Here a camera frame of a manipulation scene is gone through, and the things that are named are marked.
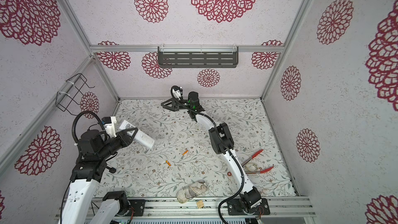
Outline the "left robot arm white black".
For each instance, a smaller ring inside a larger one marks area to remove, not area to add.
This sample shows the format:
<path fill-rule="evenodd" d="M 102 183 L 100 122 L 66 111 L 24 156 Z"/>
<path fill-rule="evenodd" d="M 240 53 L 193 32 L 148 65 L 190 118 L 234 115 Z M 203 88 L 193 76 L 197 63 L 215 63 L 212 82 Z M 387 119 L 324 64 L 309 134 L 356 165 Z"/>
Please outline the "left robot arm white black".
<path fill-rule="evenodd" d="M 91 115 L 100 130 L 88 130 L 80 137 L 76 134 L 77 123 L 84 115 Z M 99 118 L 92 111 L 79 113 L 72 124 L 72 137 L 79 155 L 72 170 L 70 183 L 65 191 L 66 200 L 61 202 L 60 224 L 83 224 L 92 199 L 103 177 L 104 171 L 111 171 L 107 162 L 111 156 L 128 147 L 138 133 L 138 128 L 128 128 L 115 132 L 116 118 Z"/>

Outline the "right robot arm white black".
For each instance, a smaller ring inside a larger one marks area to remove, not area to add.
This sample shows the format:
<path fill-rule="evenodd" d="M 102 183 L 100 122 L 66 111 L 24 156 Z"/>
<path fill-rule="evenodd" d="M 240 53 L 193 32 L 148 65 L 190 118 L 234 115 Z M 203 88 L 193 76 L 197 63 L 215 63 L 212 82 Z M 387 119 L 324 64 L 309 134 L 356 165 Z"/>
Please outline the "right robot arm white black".
<path fill-rule="evenodd" d="M 247 213 L 261 205 L 261 194 L 239 162 L 234 149 L 234 140 L 228 125 L 225 122 L 218 124 L 206 114 L 205 109 L 200 104 L 197 92 L 190 92 L 187 98 L 183 97 L 181 87 L 173 86 L 170 92 L 171 98 L 161 103 L 161 106 L 172 112 L 187 110 L 190 118 L 194 122 L 201 124 L 208 131 L 213 151 L 224 159 L 229 172 L 232 173 L 235 179 L 237 193 L 232 198 L 240 197 L 241 207 Z"/>

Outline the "crumpled patterned cloth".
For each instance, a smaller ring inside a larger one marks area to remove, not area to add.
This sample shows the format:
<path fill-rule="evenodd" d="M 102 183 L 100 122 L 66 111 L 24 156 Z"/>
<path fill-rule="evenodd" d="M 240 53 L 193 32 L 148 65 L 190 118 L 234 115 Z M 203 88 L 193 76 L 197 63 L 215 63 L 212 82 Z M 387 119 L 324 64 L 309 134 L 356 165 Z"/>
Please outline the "crumpled patterned cloth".
<path fill-rule="evenodd" d="M 208 183 L 205 180 L 198 180 L 178 191 L 177 201 L 181 204 L 204 194 L 208 190 Z"/>

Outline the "small wooden block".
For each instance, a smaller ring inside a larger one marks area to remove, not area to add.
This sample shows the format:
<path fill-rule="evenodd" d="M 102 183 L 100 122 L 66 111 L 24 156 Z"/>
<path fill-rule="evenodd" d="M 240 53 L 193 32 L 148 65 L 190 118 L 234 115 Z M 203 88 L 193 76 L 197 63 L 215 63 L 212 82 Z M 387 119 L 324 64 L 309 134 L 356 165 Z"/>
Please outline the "small wooden block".
<path fill-rule="evenodd" d="M 197 207 L 198 207 L 199 209 L 204 208 L 204 203 L 203 203 L 202 200 L 197 201 Z"/>

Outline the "dark slotted wall shelf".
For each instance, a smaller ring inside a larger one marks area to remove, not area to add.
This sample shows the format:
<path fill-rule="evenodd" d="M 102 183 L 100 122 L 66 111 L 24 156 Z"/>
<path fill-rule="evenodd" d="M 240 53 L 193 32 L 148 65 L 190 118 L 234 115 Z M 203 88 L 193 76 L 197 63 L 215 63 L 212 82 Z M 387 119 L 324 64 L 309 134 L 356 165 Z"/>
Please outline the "dark slotted wall shelf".
<path fill-rule="evenodd" d="M 158 47 L 158 65 L 161 68 L 236 68 L 239 49 L 166 48 Z"/>

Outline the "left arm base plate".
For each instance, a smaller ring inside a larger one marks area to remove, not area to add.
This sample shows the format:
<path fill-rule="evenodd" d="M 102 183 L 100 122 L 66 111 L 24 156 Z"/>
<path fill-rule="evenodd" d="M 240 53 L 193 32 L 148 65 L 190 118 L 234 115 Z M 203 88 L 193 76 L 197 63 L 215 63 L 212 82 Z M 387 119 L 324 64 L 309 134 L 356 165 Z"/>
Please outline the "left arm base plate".
<path fill-rule="evenodd" d="M 145 210 L 146 200 L 129 200 L 129 210 L 127 217 L 142 217 Z"/>

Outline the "red handled pliers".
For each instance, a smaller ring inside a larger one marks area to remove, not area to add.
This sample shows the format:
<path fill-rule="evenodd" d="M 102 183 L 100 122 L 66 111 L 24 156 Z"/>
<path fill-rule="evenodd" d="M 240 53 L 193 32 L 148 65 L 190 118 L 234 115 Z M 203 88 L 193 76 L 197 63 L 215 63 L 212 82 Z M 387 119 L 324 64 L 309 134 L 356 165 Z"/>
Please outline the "red handled pliers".
<path fill-rule="evenodd" d="M 269 168 L 262 170 L 261 167 L 259 167 L 256 163 L 252 162 L 252 160 L 262 152 L 263 149 L 258 150 L 256 153 L 254 153 L 251 157 L 249 157 L 241 164 L 246 174 L 264 174 L 270 172 L 274 168 L 274 166 L 270 166 Z"/>

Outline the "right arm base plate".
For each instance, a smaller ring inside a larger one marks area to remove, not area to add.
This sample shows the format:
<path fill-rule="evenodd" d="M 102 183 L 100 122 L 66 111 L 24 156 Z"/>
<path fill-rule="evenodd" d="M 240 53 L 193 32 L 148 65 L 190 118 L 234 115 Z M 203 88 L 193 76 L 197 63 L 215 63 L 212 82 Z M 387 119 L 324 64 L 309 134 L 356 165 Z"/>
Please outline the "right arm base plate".
<path fill-rule="evenodd" d="M 230 216 L 238 216 L 238 215 L 254 215 L 254 216 L 262 216 L 269 215 L 270 208 L 268 206 L 268 201 L 265 198 L 262 198 L 261 203 L 253 208 L 245 208 L 241 199 L 232 199 L 227 202 L 228 214 Z"/>

